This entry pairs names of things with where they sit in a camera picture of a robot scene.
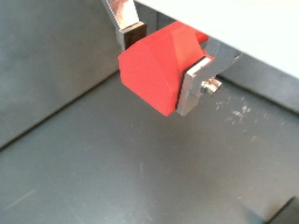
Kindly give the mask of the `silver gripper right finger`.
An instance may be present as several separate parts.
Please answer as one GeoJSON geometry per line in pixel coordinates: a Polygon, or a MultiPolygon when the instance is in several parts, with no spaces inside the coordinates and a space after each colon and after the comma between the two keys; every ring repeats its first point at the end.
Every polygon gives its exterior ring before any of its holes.
{"type": "Polygon", "coordinates": [[[176,103],[176,112],[185,116],[199,104],[204,94],[215,95],[221,87],[216,76],[241,57],[241,52],[215,38],[203,44],[205,55],[184,71],[176,103]]]}

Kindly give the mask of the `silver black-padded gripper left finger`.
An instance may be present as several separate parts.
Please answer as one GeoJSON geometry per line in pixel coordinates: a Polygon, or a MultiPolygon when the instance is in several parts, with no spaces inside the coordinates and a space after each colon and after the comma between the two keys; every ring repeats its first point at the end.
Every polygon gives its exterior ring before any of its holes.
{"type": "Polygon", "coordinates": [[[101,0],[107,14],[116,28],[116,40],[124,51],[147,35],[147,25],[137,16],[133,0],[101,0]]]}

